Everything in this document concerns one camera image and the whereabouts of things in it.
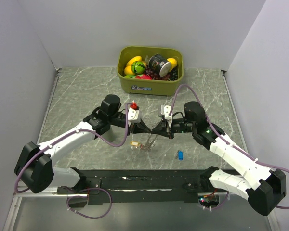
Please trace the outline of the yellow tag key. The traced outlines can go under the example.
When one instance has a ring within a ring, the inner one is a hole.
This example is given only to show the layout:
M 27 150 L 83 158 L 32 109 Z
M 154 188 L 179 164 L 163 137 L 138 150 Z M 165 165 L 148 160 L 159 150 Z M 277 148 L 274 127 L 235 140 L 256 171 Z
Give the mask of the yellow tag key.
M 131 145 L 132 149 L 137 149 L 137 148 L 141 148 L 142 147 L 142 145 L 139 142 L 136 142 L 136 141 L 131 141 L 130 145 Z

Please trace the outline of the large keyring with small rings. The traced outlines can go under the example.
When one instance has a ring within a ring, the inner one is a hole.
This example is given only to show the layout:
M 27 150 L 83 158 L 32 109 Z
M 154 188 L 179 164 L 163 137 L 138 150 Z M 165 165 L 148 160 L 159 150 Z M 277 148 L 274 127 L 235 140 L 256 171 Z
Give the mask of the large keyring with small rings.
M 150 151 L 155 145 L 157 134 L 148 134 L 147 140 L 140 145 L 140 150 L 142 151 Z

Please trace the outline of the blue tag key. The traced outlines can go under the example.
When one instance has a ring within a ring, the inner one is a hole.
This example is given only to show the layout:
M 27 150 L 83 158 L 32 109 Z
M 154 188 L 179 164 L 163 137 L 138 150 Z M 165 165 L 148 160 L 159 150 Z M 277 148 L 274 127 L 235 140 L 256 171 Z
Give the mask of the blue tag key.
M 184 158 L 184 153 L 182 151 L 178 151 L 176 155 L 176 159 L 182 161 Z

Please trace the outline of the olive green plastic bin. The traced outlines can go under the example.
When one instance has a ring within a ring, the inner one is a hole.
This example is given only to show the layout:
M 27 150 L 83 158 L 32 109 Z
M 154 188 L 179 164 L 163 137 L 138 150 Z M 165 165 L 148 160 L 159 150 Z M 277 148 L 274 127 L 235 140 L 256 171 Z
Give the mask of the olive green plastic bin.
M 124 68 L 130 59 L 135 56 L 146 58 L 155 54 L 161 54 L 164 58 L 175 58 L 178 61 L 178 79 L 169 80 L 149 80 L 126 77 Z M 172 96 L 182 83 L 184 76 L 184 62 L 182 54 L 171 48 L 148 47 L 148 46 L 128 46 L 125 47 L 119 56 L 117 64 L 117 75 L 119 76 L 122 89 L 126 93 Z

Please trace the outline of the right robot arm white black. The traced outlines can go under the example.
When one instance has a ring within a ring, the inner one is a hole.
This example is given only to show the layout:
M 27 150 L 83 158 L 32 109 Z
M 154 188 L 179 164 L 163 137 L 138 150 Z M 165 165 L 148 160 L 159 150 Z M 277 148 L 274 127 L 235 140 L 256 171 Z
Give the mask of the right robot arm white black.
M 172 107 L 161 105 L 161 122 L 153 133 L 172 139 L 175 133 L 191 133 L 193 139 L 226 161 L 238 175 L 231 175 L 216 167 L 209 167 L 201 175 L 201 187 L 207 192 L 226 190 L 248 201 L 259 214 L 267 216 L 286 196 L 286 175 L 258 164 L 238 147 L 217 125 L 209 124 L 204 108 L 191 101 L 184 105 L 182 119 L 174 119 Z

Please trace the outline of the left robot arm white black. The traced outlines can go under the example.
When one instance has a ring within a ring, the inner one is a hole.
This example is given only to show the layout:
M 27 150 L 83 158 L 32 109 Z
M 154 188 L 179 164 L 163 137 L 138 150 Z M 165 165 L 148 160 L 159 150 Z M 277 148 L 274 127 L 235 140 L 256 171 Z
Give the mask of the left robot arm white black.
M 23 182 L 33 193 L 61 186 L 74 193 L 83 192 L 85 177 L 76 168 L 54 167 L 61 158 L 97 138 L 112 147 L 121 147 L 129 134 L 151 132 L 142 121 L 137 104 L 127 103 L 124 112 L 119 111 L 120 107 L 120 97 L 109 94 L 71 130 L 40 144 L 27 143 L 14 169 L 16 181 Z

